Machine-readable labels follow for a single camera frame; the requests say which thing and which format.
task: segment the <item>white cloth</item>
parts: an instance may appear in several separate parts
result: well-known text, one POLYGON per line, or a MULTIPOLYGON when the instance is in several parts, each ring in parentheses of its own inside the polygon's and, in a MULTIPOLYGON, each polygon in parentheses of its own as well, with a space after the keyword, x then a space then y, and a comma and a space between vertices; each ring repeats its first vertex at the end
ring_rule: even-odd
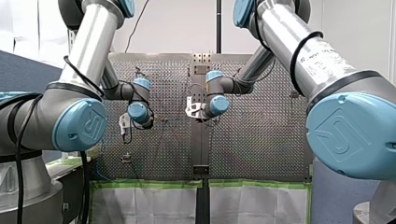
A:
POLYGON ((308 189, 211 187, 211 224, 306 224, 308 189))
POLYGON ((124 187, 97 189, 93 224, 195 224, 196 189, 124 187))

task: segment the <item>black cable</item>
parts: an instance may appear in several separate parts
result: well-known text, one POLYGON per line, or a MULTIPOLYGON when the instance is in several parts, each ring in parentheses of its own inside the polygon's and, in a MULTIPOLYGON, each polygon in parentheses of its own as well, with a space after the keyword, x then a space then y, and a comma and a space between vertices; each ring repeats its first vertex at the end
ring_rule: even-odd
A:
POLYGON ((82 170, 84 174, 84 190, 83 190, 84 203, 83 203, 81 223, 87 224, 89 208, 90 208, 90 172, 88 167, 87 154, 85 153, 85 151, 81 151, 79 152, 79 155, 81 156, 82 170))
POLYGON ((9 105, 13 105, 16 104, 17 102, 21 101, 21 100, 34 100, 37 96, 41 95, 41 93, 27 93, 27 94, 22 94, 22 95, 18 95, 15 97, 12 97, 8 100, 3 101, 0 104, 0 110, 6 108, 9 105))
POLYGON ((310 35, 308 35, 306 38, 304 38, 303 40, 301 40, 301 42, 298 44, 297 49, 294 51, 292 57, 291 57, 291 62, 290 62, 290 78, 291 78, 291 83, 294 86, 294 89, 297 90, 297 92, 299 92, 302 96, 304 96, 303 92, 301 91, 300 87, 297 84, 297 80, 296 80, 296 75, 295 75, 295 69, 296 69, 296 64, 297 64, 297 58, 298 55, 300 54, 301 49, 304 47, 304 45, 306 44, 306 42, 308 42, 308 40, 314 38, 314 37, 321 37, 323 38, 323 33, 321 31, 315 31, 313 33, 311 33, 310 35))
POLYGON ((262 44, 262 46, 263 46, 266 50, 272 52, 271 49, 264 43, 264 40, 262 39, 262 34, 261 34, 261 32, 260 32, 260 28, 259 28, 259 10, 257 9, 257 7, 259 6, 259 5, 257 4, 258 1, 259 1, 259 0, 254 0, 254 8, 255 8, 255 12, 254 12, 254 14, 255 14, 255 15, 254 15, 254 22, 256 23, 255 27, 256 27, 257 37, 259 38, 260 43, 262 44))
POLYGON ((18 133, 17 138, 17 152, 15 154, 15 161, 17 163, 17 173, 18 173, 18 212, 17 212, 17 223, 22 224, 23 219, 23 198, 24 198, 24 184, 23 184, 23 170, 22 170, 22 162, 21 162, 21 145, 23 134, 26 130, 27 124, 29 123, 30 117, 32 117, 33 112, 35 110, 35 106, 38 101, 41 100, 43 95, 38 95, 32 102, 29 107, 29 110, 26 114, 26 117, 23 120, 23 123, 20 128, 20 132, 18 133))
POLYGON ((275 64, 276 64, 276 59, 274 59, 274 61, 273 61, 273 65, 271 66, 271 69, 270 69, 270 71, 268 71, 267 72, 267 74, 265 74, 265 76, 263 76, 263 77, 261 77, 261 78, 259 78, 259 79, 257 79, 256 80, 256 82, 260 82, 260 81, 263 81, 264 79, 266 79, 269 75, 271 75, 271 73, 272 73, 272 71, 274 70, 274 68, 275 68, 275 64))
POLYGON ((82 75, 82 73, 76 68, 70 61, 69 57, 67 55, 64 56, 64 61, 76 72, 76 74, 87 84, 92 87, 94 87, 101 95, 101 97, 105 96, 105 93, 97 86, 95 83, 93 83, 89 78, 86 76, 82 75))
POLYGON ((128 48, 129 48, 129 46, 130 46, 130 44, 131 44, 131 38, 132 38, 132 36, 134 35, 134 32, 136 32, 137 25, 139 24, 140 19, 142 18, 143 13, 145 12, 145 9, 146 9, 146 6, 148 5, 148 2, 149 2, 149 0, 147 0, 146 3, 145 3, 145 5, 143 6, 142 12, 140 13, 139 17, 137 18, 136 24, 134 25, 134 30, 133 30, 132 33, 129 35, 129 38, 128 38, 128 45, 126 46, 124 53, 126 53, 126 52, 128 51, 128 48))
POLYGON ((393 219, 392 221, 388 222, 387 224, 396 224, 396 218, 393 219))

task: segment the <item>vertical metal post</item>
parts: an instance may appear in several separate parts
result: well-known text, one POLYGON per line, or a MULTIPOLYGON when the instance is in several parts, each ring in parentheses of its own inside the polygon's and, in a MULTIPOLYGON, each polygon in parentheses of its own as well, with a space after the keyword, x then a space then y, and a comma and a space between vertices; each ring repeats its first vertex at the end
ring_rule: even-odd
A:
MULTIPOLYGON (((211 55, 196 53, 192 62, 192 82, 201 85, 191 88, 192 102, 202 103, 205 95, 205 75, 211 69, 211 55)), ((203 182, 197 190, 196 223, 210 223, 210 195, 208 185, 209 175, 209 135, 210 128, 196 120, 192 121, 192 162, 194 178, 203 182)))
POLYGON ((217 33, 217 41, 216 41, 216 53, 221 54, 221 0, 218 0, 217 3, 217 26, 216 26, 216 33, 217 33))

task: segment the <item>white curtain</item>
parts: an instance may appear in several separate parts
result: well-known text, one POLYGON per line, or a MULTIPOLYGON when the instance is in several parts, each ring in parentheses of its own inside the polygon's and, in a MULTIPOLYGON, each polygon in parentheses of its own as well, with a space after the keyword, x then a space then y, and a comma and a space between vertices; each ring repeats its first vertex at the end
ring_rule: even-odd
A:
POLYGON ((63 67, 67 29, 57 0, 0 0, 0 50, 63 67))

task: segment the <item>metal bracket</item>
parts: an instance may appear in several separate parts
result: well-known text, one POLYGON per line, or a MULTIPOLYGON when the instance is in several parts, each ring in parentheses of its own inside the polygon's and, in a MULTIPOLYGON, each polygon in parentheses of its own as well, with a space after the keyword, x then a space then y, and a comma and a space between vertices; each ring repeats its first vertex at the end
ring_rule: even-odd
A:
POLYGON ((194 74, 195 75, 206 75, 210 71, 209 65, 195 65, 194 74))
POLYGON ((205 108, 205 104, 202 103, 192 103, 192 97, 187 97, 187 107, 186 114, 190 118, 194 119, 208 119, 205 114, 202 112, 202 108, 205 108))
POLYGON ((195 175, 209 175, 208 165, 194 165, 192 169, 195 175))

